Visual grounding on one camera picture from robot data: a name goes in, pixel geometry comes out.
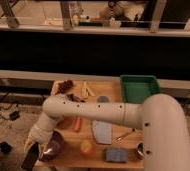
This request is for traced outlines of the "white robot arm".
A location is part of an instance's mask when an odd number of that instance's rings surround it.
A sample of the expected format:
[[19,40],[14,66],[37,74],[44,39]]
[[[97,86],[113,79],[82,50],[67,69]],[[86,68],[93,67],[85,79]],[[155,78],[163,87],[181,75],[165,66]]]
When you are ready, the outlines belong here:
[[50,96],[29,131],[24,149],[37,145],[44,150],[60,118],[76,115],[140,129],[145,171],[190,171],[190,136],[184,110],[166,94],[152,95],[141,104],[82,103],[61,94]]

